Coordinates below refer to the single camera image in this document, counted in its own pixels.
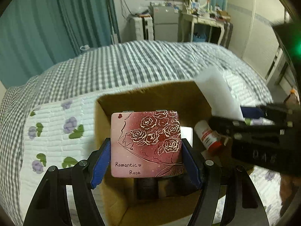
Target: plaid blanket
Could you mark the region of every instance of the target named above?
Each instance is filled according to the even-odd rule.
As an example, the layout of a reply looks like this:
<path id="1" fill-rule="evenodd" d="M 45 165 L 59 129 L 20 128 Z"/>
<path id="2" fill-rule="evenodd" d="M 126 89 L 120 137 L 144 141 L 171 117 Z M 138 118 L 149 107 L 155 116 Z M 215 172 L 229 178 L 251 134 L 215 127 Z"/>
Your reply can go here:
<path id="1" fill-rule="evenodd" d="M 264 81 L 227 49 L 210 43 L 133 41 L 88 51 L 59 63 L 25 85 L 6 91 L 0 107 L 0 203 L 13 222 L 23 225 L 19 171 L 23 129 L 35 106 L 85 93 L 166 80 L 192 79 L 215 66 L 241 105 L 272 102 Z"/>

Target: wall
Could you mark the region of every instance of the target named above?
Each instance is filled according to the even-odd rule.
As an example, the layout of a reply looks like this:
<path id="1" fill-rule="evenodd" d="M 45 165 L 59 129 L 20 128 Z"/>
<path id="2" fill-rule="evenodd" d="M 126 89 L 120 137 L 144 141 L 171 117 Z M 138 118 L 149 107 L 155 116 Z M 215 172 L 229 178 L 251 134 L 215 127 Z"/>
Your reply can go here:
<path id="1" fill-rule="evenodd" d="M 148 6 L 150 5 L 150 2 L 163 2 L 166 0 L 125 0 L 130 11 L 134 14 L 137 12 L 145 11 Z M 182 9 L 183 0 L 174 0 L 175 4 L 177 4 L 180 9 Z M 121 2 L 120 0 L 114 0 L 115 4 L 115 10 L 116 10 L 116 16 L 117 16 L 117 22 L 118 22 L 118 29 L 121 37 L 121 42 L 126 42 L 131 40 L 131 32 L 129 29 L 129 23 L 126 21 L 126 19 L 122 16 L 122 9 L 121 9 Z M 124 15 L 127 17 L 130 13 L 127 10 L 127 7 L 123 3 L 124 6 Z"/>
<path id="2" fill-rule="evenodd" d="M 0 105 L 1 105 L 1 102 L 4 97 L 5 92 L 6 92 L 6 88 L 3 86 L 2 82 L 0 82 Z"/>
<path id="3" fill-rule="evenodd" d="M 279 46 L 271 28 L 283 22 L 284 7 L 279 0 L 228 0 L 234 25 L 229 49 L 265 78 Z"/>

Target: pink eyeshadow palette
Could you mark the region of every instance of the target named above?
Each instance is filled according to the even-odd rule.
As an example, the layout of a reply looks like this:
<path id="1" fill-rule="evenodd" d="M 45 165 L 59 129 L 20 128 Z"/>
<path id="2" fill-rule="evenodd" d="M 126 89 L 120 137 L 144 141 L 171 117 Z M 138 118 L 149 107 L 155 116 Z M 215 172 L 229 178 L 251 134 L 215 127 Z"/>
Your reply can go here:
<path id="1" fill-rule="evenodd" d="M 174 176 L 183 172 L 176 111 L 122 112 L 111 116 L 113 177 Z"/>

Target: cable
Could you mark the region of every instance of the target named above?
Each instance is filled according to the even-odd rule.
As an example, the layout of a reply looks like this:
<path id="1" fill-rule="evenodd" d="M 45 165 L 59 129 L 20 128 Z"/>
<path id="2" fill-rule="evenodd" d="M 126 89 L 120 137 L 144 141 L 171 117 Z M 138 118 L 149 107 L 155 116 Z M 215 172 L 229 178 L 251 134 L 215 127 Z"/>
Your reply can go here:
<path id="1" fill-rule="evenodd" d="M 125 9 L 124 9 L 123 2 L 124 2 L 124 4 L 126 5 L 126 7 L 127 7 L 128 11 L 130 12 L 130 14 L 131 14 L 132 16 L 134 16 L 134 15 L 131 13 L 131 11 L 130 11 L 130 9 L 129 9 L 129 7 L 128 7 L 127 3 L 126 3 L 126 1 L 125 1 L 125 0 L 123 0 L 123 1 L 122 1 L 122 0 L 120 0 L 120 6 L 121 6 L 121 15 L 122 15 L 122 17 L 123 17 L 125 20 L 128 20 L 128 19 L 127 19 L 127 16 L 126 16 Z"/>

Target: purple flower print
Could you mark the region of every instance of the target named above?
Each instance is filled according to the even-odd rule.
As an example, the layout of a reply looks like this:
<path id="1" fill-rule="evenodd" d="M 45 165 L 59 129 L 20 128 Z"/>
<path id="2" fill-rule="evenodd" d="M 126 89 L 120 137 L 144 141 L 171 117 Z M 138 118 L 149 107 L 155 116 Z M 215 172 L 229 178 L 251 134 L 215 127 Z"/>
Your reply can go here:
<path id="1" fill-rule="evenodd" d="M 32 164 L 33 166 L 33 171 L 36 172 L 37 174 L 43 173 L 43 164 L 40 161 L 33 161 Z"/>
<path id="2" fill-rule="evenodd" d="M 37 136 L 36 127 L 30 127 L 28 129 L 28 136 L 29 136 L 30 139 L 34 139 Z"/>
<path id="3" fill-rule="evenodd" d="M 66 110 L 70 108 L 71 104 L 72 104 L 72 100 L 69 100 L 67 102 L 62 103 L 61 106 L 63 107 L 63 110 Z"/>
<path id="4" fill-rule="evenodd" d="M 276 174 L 276 172 L 268 170 L 267 173 L 265 174 L 265 179 L 267 181 L 271 181 L 275 177 L 275 174 Z"/>
<path id="5" fill-rule="evenodd" d="M 75 127 L 77 126 L 77 120 L 75 117 L 71 117 L 68 120 L 66 120 L 66 123 L 64 125 L 64 133 L 72 133 Z"/>

